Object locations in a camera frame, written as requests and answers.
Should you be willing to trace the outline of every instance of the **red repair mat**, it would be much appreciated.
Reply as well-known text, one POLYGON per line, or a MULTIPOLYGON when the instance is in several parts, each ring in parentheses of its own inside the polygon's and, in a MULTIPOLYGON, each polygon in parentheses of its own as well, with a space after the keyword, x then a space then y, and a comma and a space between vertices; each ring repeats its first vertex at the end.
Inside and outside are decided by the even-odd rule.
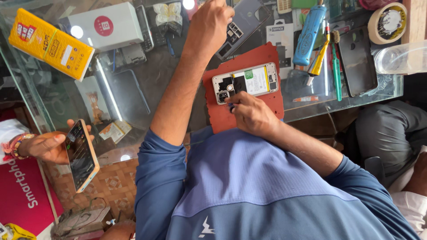
POLYGON ((204 73, 203 85, 206 89, 205 98, 210 116, 209 120, 211 121, 214 134, 235 128, 237 127, 237 124, 233 114, 230 114, 228 105, 218 105, 216 102, 212 77, 248 67, 255 67, 257 65, 266 64, 269 62, 274 62, 276 64, 279 90, 271 94, 259 96, 258 98, 263 100, 270 107, 278 119, 283 118, 284 111, 283 99, 280 90, 279 56, 276 51, 276 46, 273 46, 271 42, 268 42, 265 45, 257 47, 247 53, 244 53, 221 64, 217 69, 213 69, 204 73))
MULTIPOLYGON (((55 221, 35 158, 0 165, 0 182, 2 224, 16 224, 37 236, 55 221)), ((61 215, 64 209, 50 184, 49 188, 56 214, 61 215)))

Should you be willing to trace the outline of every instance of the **gray trousers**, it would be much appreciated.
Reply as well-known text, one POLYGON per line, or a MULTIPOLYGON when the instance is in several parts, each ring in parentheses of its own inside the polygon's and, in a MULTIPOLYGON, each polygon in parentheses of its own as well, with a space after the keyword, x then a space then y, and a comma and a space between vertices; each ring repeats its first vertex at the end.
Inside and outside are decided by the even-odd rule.
POLYGON ((359 113, 356 134, 362 158, 381 158, 388 188, 427 146, 427 112, 402 101, 375 105, 359 113))

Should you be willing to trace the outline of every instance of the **white cloth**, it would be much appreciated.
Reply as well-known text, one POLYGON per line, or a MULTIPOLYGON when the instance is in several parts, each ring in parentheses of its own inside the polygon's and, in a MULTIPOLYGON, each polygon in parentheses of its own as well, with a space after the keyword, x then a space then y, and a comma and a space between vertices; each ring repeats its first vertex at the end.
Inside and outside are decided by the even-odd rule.
MULTIPOLYGON (((421 147, 420 153, 422 152, 427 152, 427 146, 421 147)), ((393 203, 418 236, 423 240, 427 240, 427 229, 423 228, 426 220, 427 197, 412 192, 402 192, 402 189, 408 184, 414 173, 415 162, 404 174, 393 182, 388 191, 392 196, 393 203)))
MULTIPOLYGON (((9 142, 17 135, 28 131, 28 128, 26 128, 16 119, 2 121, 0 122, 0 143, 9 142)), ((3 161, 4 156, 5 153, 0 149, 0 164, 6 163, 3 161)))

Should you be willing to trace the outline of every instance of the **green toothbrush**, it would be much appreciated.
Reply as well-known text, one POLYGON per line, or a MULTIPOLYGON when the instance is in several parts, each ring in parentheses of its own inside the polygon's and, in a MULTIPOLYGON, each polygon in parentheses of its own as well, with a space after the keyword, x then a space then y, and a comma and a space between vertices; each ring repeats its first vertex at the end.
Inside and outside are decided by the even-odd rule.
POLYGON ((333 78, 335 80, 336 99, 341 101, 341 73, 339 71, 339 60, 336 57, 335 44, 339 42, 339 32, 334 30, 331 32, 332 40, 332 69, 333 78))

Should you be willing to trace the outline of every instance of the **red circular logo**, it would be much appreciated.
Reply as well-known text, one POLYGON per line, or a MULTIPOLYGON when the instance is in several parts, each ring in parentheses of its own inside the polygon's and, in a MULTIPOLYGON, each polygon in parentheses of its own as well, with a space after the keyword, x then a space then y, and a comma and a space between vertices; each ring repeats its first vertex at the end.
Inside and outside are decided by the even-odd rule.
POLYGON ((113 33, 113 22, 106 16, 99 16, 95 19, 94 27, 101 36, 109 36, 113 33))

